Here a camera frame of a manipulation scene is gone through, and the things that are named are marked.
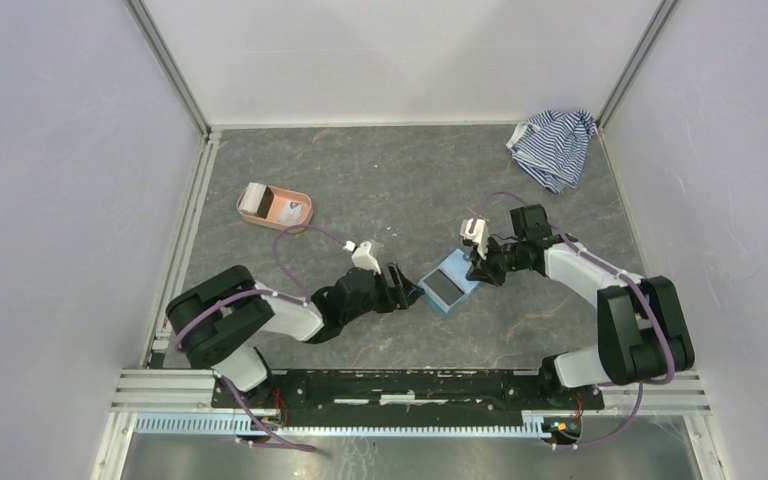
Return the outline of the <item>aluminium frame rail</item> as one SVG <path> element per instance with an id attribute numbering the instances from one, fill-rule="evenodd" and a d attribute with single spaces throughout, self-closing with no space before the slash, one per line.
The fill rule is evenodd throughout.
<path id="1" fill-rule="evenodd" d="M 723 479 L 697 373 L 547 396 L 528 370 L 124 371 L 95 479 Z"/>

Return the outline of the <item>blue striped cloth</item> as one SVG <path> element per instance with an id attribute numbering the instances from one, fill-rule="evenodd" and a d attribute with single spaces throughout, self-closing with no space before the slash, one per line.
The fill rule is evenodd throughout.
<path id="1" fill-rule="evenodd" d="M 586 110 L 546 110 L 515 126 L 505 147 L 512 161 L 553 194 L 577 188 L 597 133 Z"/>

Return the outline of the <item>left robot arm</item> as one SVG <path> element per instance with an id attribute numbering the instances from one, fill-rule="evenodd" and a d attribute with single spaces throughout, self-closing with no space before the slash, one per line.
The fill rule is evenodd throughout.
<path id="1" fill-rule="evenodd" d="M 175 333 L 172 344 L 190 366 L 229 380 L 238 397 L 257 408 L 272 399 L 274 381 L 263 356 L 248 344 L 255 333 L 320 344 L 364 315 L 406 310 L 422 295 L 394 262 L 381 273 L 353 267 L 309 299 L 271 289 L 235 265 L 179 294 L 165 314 Z"/>

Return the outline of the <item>teal card holder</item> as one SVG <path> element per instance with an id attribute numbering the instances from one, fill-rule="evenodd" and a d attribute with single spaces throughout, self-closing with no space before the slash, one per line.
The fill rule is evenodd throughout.
<path id="1" fill-rule="evenodd" d="M 451 314 L 480 287 L 467 278 L 471 266 L 469 253 L 456 249 L 419 280 L 428 303 L 441 316 Z"/>

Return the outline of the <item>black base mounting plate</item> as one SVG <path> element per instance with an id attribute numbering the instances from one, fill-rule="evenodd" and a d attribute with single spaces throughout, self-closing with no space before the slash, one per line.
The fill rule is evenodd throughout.
<path id="1" fill-rule="evenodd" d="M 600 411 L 591 387 L 568 389 L 535 370 L 273 371 L 244 394 L 250 409 L 287 415 L 289 427 L 516 426 L 524 412 Z"/>

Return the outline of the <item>stack of credit cards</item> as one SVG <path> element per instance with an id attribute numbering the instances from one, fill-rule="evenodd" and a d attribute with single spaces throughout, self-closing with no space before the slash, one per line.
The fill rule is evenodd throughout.
<path id="1" fill-rule="evenodd" d="M 263 183 L 250 182 L 238 203 L 238 209 L 245 215 L 266 218 L 274 201 L 272 189 Z"/>

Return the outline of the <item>pink oval tray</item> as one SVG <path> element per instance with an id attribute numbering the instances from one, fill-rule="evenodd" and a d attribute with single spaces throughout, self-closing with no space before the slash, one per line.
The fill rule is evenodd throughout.
<path id="1" fill-rule="evenodd" d="M 314 207 L 307 194 L 250 182 L 240 194 L 236 210 L 248 223 L 283 230 L 293 225 L 308 224 L 313 217 Z"/>

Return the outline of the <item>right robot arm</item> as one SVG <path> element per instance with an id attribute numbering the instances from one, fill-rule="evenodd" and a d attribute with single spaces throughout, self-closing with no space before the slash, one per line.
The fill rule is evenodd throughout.
<path id="1" fill-rule="evenodd" d="M 467 277 L 494 286 L 510 273 L 532 271 L 561 283 L 596 311 L 595 345 L 545 359 L 537 382 L 551 408 L 572 401 L 578 387 L 670 382 L 695 363 L 695 350 L 674 283 L 621 269 L 556 230 L 540 205 L 510 212 L 513 235 L 497 240 L 481 218 L 462 222 L 471 252 Z"/>

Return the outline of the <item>white VIP card in tray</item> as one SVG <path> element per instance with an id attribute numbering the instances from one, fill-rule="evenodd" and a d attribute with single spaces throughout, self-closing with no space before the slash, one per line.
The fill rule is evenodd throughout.
<path id="1" fill-rule="evenodd" d="M 286 226 L 301 224 L 307 210 L 308 206 L 305 203 L 288 201 L 279 214 L 278 222 Z"/>

